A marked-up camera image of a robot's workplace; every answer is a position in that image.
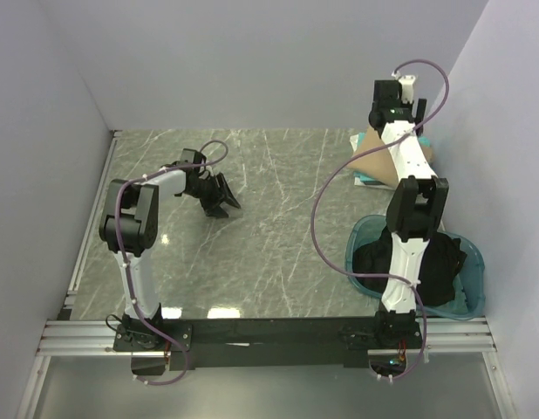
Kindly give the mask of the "beige t-shirt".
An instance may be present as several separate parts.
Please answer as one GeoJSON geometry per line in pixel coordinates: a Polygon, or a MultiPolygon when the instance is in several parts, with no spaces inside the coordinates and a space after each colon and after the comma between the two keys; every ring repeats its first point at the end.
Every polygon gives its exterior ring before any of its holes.
{"type": "MultiPolygon", "coordinates": [[[[371,137],[380,139],[378,133],[372,127],[368,127],[365,131],[365,140],[369,141],[371,137]]],[[[350,162],[346,167],[362,172],[390,186],[391,189],[395,189],[399,182],[392,156],[386,149],[360,157],[356,161],[350,162]]]]}

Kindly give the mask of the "folded white t-shirt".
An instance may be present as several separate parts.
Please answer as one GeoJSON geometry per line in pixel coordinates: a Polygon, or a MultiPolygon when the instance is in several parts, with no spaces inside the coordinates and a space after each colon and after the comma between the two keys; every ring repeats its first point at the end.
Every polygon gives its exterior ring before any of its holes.
{"type": "MultiPolygon", "coordinates": [[[[350,144],[352,148],[352,154],[357,155],[365,151],[366,149],[374,149],[383,146],[380,139],[375,137],[369,138],[369,141],[365,140],[365,133],[354,134],[350,137],[350,144]]],[[[390,186],[362,173],[357,170],[353,170],[354,185],[375,189],[391,189],[390,186]]]]}

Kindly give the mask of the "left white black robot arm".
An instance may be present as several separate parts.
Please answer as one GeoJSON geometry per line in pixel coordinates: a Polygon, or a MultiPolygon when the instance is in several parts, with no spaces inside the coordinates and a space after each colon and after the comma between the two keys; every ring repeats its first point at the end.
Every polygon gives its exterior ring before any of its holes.
{"type": "Polygon", "coordinates": [[[107,189],[99,237],[114,255],[125,293],[120,334],[126,339],[167,338],[161,302],[154,288],[151,253],[157,243],[162,201],[190,196],[207,217],[227,218],[225,205],[239,209],[222,173],[202,149],[185,148],[179,160],[133,180],[114,179],[107,189]]]}

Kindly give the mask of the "aluminium rail frame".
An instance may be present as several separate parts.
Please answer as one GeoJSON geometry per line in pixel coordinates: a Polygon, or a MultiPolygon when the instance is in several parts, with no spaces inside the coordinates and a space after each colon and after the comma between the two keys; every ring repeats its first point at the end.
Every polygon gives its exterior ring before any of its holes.
{"type": "MultiPolygon", "coordinates": [[[[124,133],[115,130],[108,149],[106,162],[102,169],[97,193],[94,197],[92,211],[86,226],[84,239],[79,249],[72,279],[68,286],[61,313],[66,315],[73,309],[80,296],[85,262],[92,244],[92,233],[95,221],[99,219],[99,201],[103,187],[110,175],[115,154],[123,143],[124,133]]],[[[431,318],[428,321],[427,354],[488,354],[496,350],[492,333],[485,318],[470,320],[454,320],[431,318]]],[[[94,357],[94,356],[126,356],[136,358],[163,357],[163,351],[117,352],[113,346],[118,342],[118,335],[106,326],[102,320],[72,321],[56,319],[46,322],[42,337],[38,344],[36,356],[44,362],[53,357],[94,357]]]]}

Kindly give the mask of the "teal plastic basket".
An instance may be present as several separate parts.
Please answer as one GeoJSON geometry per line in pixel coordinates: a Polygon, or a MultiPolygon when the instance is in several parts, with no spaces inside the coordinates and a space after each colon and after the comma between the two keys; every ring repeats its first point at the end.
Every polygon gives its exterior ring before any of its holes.
{"type": "MultiPolygon", "coordinates": [[[[347,241],[345,251],[345,269],[352,270],[354,251],[365,244],[379,239],[382,230],[386,228],[385,217],[379,215],[361,218],[353,229],[347,241]]],[[[485,292],[483,286],[484,261],[477,247],[466,238],[452,232],[442,231],[451,238],[461,240],[461,250],[467,254],[460,273],[455,277],[453,285],[455,299],[442,306],[425,306],[428,316],[456,320],[470,320],[483,315],[485,292]]]]}

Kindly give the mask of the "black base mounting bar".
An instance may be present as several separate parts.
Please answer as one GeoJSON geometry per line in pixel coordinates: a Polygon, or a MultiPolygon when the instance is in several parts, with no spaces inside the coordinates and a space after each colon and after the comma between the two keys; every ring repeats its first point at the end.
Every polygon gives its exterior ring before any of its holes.
{"type": "Polygon", "coordinates": [[[116,353],[166,357],[170,370],[211,367],[341,365],[367,368],[375,350],[418,349],[417,321],[388,325],[378,316],[281,319],[165,319],[166,336],[124,319],[116,353]],[[172,337],[168,343],[166,337],[172,337]]]}

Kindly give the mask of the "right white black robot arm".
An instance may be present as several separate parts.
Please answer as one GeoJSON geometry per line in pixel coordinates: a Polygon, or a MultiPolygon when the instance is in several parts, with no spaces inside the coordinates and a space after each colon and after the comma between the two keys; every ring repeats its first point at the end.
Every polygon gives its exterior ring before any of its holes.
{"type": "Polygon", "coordinates": [[[419,143],[426,100],[414,99],[416,80],[414,75],[399,74],[392,80],[377,80],[369,113],[369,123],[392,157],[398,179],[386,211],[392,256],[377,314],[379,333],[392,340],[419,334],[414,292],[449,191],[448,181],[435,174],[419,143]]]}

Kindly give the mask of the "black clothes in basket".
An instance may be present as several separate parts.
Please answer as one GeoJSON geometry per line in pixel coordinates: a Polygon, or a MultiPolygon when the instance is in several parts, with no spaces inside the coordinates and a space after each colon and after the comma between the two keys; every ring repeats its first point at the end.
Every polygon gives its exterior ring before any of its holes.
{"type": "MultiPolygon", "coordinates": [[[[417,291],[425,306],[442,306],[455,299],[454,279],[460,273],[467,254],[461,240],[435,232],[421,260],[417,291]]],[[[353,254],[356,273],[387,273],[392,258],[392,237],[387,228],[379,239],[358,247],[353,254]]]]}

